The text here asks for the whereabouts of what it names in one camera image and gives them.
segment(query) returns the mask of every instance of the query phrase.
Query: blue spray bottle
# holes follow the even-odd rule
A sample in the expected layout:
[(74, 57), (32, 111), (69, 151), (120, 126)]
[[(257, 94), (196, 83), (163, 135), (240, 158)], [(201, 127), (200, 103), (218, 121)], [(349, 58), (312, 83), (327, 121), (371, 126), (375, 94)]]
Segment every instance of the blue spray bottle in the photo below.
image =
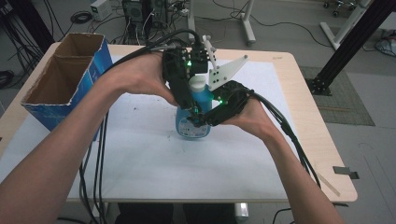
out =
[[(213, 94), (209, 91), (206, 85), (205, 76), (194, 76), (189, 81), (190, 91), (192, 98), (198, 103), (202, 111), (206, 113), (212, 109)], [(182, 110), (180, 106), (177, 108), (176, 113), (176, 130), (178, 134), (189, 137), (189, 138), (200, 138), (205, 137), (210, 132), (209, 125), (203, 125), (199, 128), (194, 127), (194, 125), (187, 120), (190, 116), (188, 110)]]

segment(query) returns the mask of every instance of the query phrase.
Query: wooden table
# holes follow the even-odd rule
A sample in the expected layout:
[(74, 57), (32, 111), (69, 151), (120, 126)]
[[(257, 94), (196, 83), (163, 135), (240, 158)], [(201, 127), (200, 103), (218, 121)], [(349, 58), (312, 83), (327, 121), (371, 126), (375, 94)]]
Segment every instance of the wooden table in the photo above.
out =
[[(21, 98), (33, 85), (57, 46), (58, 44), (54, 44), (50, 47), (0, 119), (0, 155), (28, 114), (20, 104)], [(136, 49), (135, 46), (109, 46), (111, 55), (126, 55)], [(357, 192), (349, 176), (337, 175), (332, 169), (333, 166), (344, 166), (344, 164), (293, 56), (285, 52), (250, 50), (218, 49), (216, 52), (217, 58), (222, 60), (233, 60), (245, 54), (250, 61), (268, 62), (274, 65), (300, 143), (316, 169), (325, 194), (333, 202), (355, 201)]]

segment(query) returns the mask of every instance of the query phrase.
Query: blue cardboard box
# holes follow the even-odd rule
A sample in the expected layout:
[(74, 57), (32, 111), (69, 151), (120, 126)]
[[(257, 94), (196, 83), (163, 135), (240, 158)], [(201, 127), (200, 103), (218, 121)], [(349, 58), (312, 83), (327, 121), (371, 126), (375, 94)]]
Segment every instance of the blue cardboard box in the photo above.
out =
[(103, 35), (69, 34), (21, 104), (52, 131), (111, 64)]

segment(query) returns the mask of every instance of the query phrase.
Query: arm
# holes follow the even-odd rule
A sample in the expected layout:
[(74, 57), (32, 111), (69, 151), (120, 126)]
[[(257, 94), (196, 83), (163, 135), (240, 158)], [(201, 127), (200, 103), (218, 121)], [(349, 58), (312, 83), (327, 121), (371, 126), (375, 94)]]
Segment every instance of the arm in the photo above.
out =
[(114, 67), (95, 82), (63, 122), (1, 183), (1, 223), (54, 222), (95, 131), (123, 93), (156, 94), (175, 104), (162, 80), (161, 61), (159, 54), (144, 55)]
[(240, 127), (259, 137), (267, 146), (288, 195), (296, 223), (343, 223), (332, 203), (294, 156), (259, 101), (249, 99), (242, 113), (224, 124)]

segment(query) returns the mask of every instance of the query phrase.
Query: person's left arm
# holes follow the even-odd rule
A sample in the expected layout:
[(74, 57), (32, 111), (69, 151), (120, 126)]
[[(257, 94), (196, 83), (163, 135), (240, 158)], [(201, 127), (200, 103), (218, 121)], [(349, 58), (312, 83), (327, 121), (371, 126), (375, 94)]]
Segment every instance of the person's left arm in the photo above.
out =
[(0, 223), (53, 223), (108, 109), (125, 92), (170, 104), (161, 54), (147, 54), (102, 75), (76, 108), (0, 184)]

